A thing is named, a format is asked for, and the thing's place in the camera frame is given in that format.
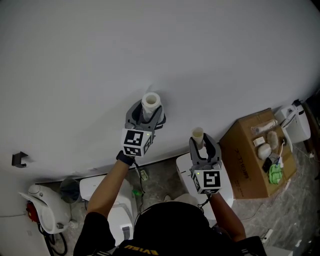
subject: white appliance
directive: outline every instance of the white appliance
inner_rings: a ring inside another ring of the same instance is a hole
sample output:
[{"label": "white appliance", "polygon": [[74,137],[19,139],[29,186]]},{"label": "white appliance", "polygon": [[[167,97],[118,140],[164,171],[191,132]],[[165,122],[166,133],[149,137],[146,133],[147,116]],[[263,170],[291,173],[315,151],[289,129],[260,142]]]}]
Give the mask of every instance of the white appliance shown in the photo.
[{"label": "white appliance", "polygon": [[265,248],[265,254],[267,256],[293,256],[292,250],[285,250],[274,246],[268,246]]},{"label": "white appliance", "polygon": [[299,100],[295,100],[292,105],[282,106],[274,116],[282,128],[291,151],[293,151],[293,143],[310,138],[308,119]]},{"label": "white appliance", "polygon": [[[202,158],[207,158],[207,151],[205,148],[202,148],[199,150],[199,154]],[[180,180],[182,184],[184,185],[185,189],[188,191],[188,193],[195,197],[198,200],[198,204],[203,204],[207,199],[206,194],[199,194],[197,192],[196,186],[194,181],[191,178],[191,172],[190,168],[192,167],[192,160],[190,153],[184,154],[182,156],[179,156],[176,159],[176,169],[179,174]],[[223,197],[223,199],[226,201],[226,203],[232,207],[234,203],[234,193],[231,187],[231,183],[226,171],[226,168],[224,164],[222,163],[221,171],[220,171],[220,182],[221,182],[221,189],[219,193]],[[203,213],[204,216],[208,220],[216,220],[216,217],[214,215],[214,212],[211,208],[210,203],[207,203],[203,206]]]},{"label": "white appliance", "polygon": [[33,203],[40,224],[48,234],[61,233],[69,226],[70,205],[51,188],[34,184],[29,187],[28,194],[21,192],[19,194]]},{"label": "white appliance", "polygon": [[[80,194],[89,201],[105,175],[84,178],[80,181]],[[134,237],[134,223],[137,217],[137,203],[130,183],[124,179],[113,207],[108,215],[110,231],[115,246]]]}]

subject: black shirt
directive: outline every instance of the black shirt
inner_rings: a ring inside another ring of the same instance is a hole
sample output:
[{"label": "black shirt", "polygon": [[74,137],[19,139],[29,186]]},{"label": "black shirt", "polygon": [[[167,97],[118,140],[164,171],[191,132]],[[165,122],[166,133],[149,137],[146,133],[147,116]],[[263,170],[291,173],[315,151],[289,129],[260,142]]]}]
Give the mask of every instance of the black shirt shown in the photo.
[{"label": "black shirt", "polygon": [[89,213],[73,255],[111,254],[266,255],[258,236],[233,242],[227,235],[210,228],[199,208],[176,201],[158,203],[147,209],[137,220],[133,239],[123,241],[117,248],[106,217]]}]

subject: small box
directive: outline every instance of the small box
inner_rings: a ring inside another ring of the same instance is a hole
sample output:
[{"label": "small box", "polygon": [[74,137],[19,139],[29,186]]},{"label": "small box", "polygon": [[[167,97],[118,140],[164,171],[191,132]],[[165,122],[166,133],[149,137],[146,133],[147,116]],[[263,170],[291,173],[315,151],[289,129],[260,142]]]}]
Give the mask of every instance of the small box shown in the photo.
[{"label": "small box", "polygon": [[[235,199],[267,198],[285,185],[297,171],[296,162],[288,145],[283,146],[283,175],[279,184],[271,184],[268,174],[262,168],[265,161],[258,158],[258,149],[253,141],[261,136],[266,139],[268,131],[257,136],[252,133],[251,127],[259,126],[272,119],[275,119],[275,116],[270,108],[240,118],[219,142],[222,161],[228,173]],[[277,133],[279,141],[285,137],[279,125],[271,130]],[[273,152],[278,154],[279,147],[281,147],[281,143]]]},{"label": "small box", "polygon": [[122,129],[121,145],[123,153],[132,157],[143,157],[153,143],[151,131]]},{"label": "small box", "polygon": [[195,170],[192,179],[198,194],[215,194],[221,189],[220,170]]},{"label": "small box", "polygon": [[263,144],[263,143],[266,143],[264,137],[256,138],[256,139],[253,141],[253,144],[254,144],[255,147],[258,147],[258,146],[260,146],[260,145]]}]

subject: person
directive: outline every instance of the person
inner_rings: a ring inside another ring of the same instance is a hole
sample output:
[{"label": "person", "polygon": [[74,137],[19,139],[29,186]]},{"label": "person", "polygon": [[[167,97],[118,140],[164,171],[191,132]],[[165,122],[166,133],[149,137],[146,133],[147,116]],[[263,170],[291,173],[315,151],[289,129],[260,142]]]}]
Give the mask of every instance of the person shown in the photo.
[{"label": "person", "polygon": [[74,256],[266,255],[261,239],[246,238],[243,224],[219,193],[212,194],[209,200],[219,228],[210,228],[191,196],[184,195],[143,211],[134,227],[133,239],[115,247],[108,215],[133,162],[133,158],[120,151],[112,170],[94,191]]}]

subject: black cable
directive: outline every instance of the black cable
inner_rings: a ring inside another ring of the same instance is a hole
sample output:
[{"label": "black cable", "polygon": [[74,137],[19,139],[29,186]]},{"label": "black cable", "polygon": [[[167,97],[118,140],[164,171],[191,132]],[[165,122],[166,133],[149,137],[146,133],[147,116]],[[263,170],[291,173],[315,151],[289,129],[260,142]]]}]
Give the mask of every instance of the black cable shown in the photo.
[{"label": "black cable", "polygon": [[38,230],[39,232],[44,236],[44,240],[45,240],[45,243],[48,247],[48,250],[49,250],[49,253],[51,256],[54,256],[53,252],[59,256],[65,256],[68,252],[68,247],[67,247],[67,242],[66,242],[66,239],[64,237],[64,235],[62,233],[59,233],[60,236],[61,236],[61,239],[62,239],[62,242],[63,242],[63,245],[64,245],[64,251],[62,253],[59,253],[55,250],[55,248],[53,248],[51,245],[55,245],[56,244],[56,241],[55,241],[55,237],[53,234],[48,234],[44,228],[41,226],[40,223],[38,223]]},{"label": "black cable", "polygon": [[10,217],[23,216],[23,215],[26,215],[26,214],[23,213],[23,214],[18,214],[18,215],[4,215],[4,216],[0,216],[0,218],[10,218]]},{"label": "black cable", "polygon": [[206,196],[208,197],[208,199],[205,200],[204,203],[198,204],[198,208],[202,211],[202,213],[205,212],[204,209],[203,209],[203,207],[210,201],[211,194],[207,194]]},{"label": "black cable", "polygon": [[141,175],[140,167],[139,167],[139,165],[137,164],[137,162],[136,162],[135,159],[133,160],[133,163],[134,163],[136,169],[138,170],[139,178],[140,178],[140,186],[141,186],[141,190],[142,190],[141,204],[140,204],[140,207],[139,207],[139,210],[138,210],[138,214],[137,214],[137,216],[136,216],[136,218],[135,218],[135,221],[134,221],[134,226],[136,226],[137,219],[138,219],[138,217],[139,217],[139,216],[141,215],[141,213],[142,213],[142,206],[143,206],[143,204],[144,204],[144,195],[145,195],[146,192],[144,191],[144,188],[143,188],[143,186],[142,186],[142,175]]}]

